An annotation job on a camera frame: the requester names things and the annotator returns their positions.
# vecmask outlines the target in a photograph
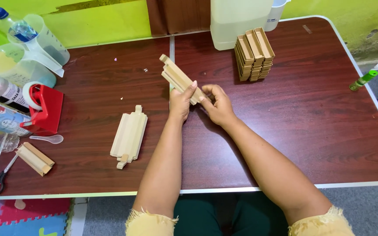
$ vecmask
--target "hand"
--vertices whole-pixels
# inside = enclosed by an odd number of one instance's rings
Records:
[[[202,86],[205,94],[212,94],[215,97],[214,105],[204,97],[200,97],[202,106],[207,110],[210,119],[217,125],[223,127],[233,124],[237,121],[234,114],[231,101],[224,90],[216,84],[208,84]]]
[[[182,122],[188,118],[190,98],[195,93],[197,87],[198,82],[195,80],[183,93],[180,93],[175,88],[171,90],[169,118],[178,118]]]

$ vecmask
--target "tape roll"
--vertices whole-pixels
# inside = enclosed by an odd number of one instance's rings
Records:
[[[29,83],[26,83],[23,87],[23,98],[24,100],[26,101],[26,103],[33,109],[35,110],[42,110],[42,107],[35,103],[33,101],[33,99],[31,98],[31,94],[30,94],[30,88],[35,85],[35,84],[42,84],[40,82],[37,82],[37,81],[33,81],[33,82],[29,82]]]

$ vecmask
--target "green bottle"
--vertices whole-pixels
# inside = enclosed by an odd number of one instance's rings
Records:
[[[364,84],[368,83],[372,78],[378,75],[377,71],[370,70],[365,76],[359,78],[357,81],[349,85],[349,89],[356,91],[361,88]]]

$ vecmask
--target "table edge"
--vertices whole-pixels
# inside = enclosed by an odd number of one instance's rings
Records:
[[[351,60],[353,66],[355,67],[355,70],[357,71],[359,76],[363,76],[362,72],[360,71],[360,68],[357,65],[357,62],[355,62],[354,58],[352,57],[349,49],[344,43],[344,40],[342,40],[341,35],[339,34],[338,30],[336,29],[333,22],[325,17],[320,15],[311,15],[311,16],[301,16],[301,17],[295,17],[295,18],[289,18],[289,19],[282,19],[280,21],[292,21],[292,20],[298,20],[298,19],[305,19],[305,18],[312,18],[312,17],[318,17],[327,20],[336,35],[338,36],[339,41],[341,42],[342,46],[344,47],[345,52],[347,53],[349,59]],[[174,59],[174,36],[178,35],[187,35],[187,34],[195,34],[200,32],[206,32],[209,30],[200,30],[200,31],[192,31],[192,32],[186,32],[186,33],[179,33],[179,34],[172,34],[172,35],[165,35],[165,36],[157,36],[157,37],[147,37],[147,38],[141,38],[141,39],[133,39],[133,40],[124,40],[124,41],[117,41],[117,42],[109,42],[109,43],[100,43],[96,45],[87,45],[87,46],[78,46],[78,47],[70,47],[70,48],[79,48],[79,47],[90,47],[90,46],[98,46],[98,45],[105,45],[105,44],[111,44],[111,43],[119,43],[119,42],[129,42],[129,41],[136,41],[136,40],[147,40],[147,39],[154,39],[154,38],[163,38],[163,37],[170,37],[170,58]],[[370,86],[368,84],[365,84],[365,87],[370,94],[371,99],[373,100],[373,103],[375,104],[377,110],[378,110],[378,101],[371,90]],[[363,187],[363,186],[378,186],[378,181],[372,181],[372,182],[353,182],[353,183],[337,183],[337,184],[315,184],[315,186],[318,189],[325,189],[325,188],[344,188],[344,187]],[[251,191],[260,191],[259,187],[240,187],[240,188],[218,188],[218,189],[182,189],[180,190],[181,194],[195,194],[195,193],[226,193],[226,192],[251,192]],[[38,198],[66,198],[66,197],[94,197],[94,196],[133,196],[136,195],[137,191],[129,191],[129,192],[106,192],[106,193],[82,193],[82,194],[43,194],[43,195],[19,195],[19,196],[0,196],[0,200],[9,200],[9,199],[38,199]]]

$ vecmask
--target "blue bottle cap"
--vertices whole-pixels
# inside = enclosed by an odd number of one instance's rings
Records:
[[[4,8],[0,8],[0,20],[8,16],[8,12]]]

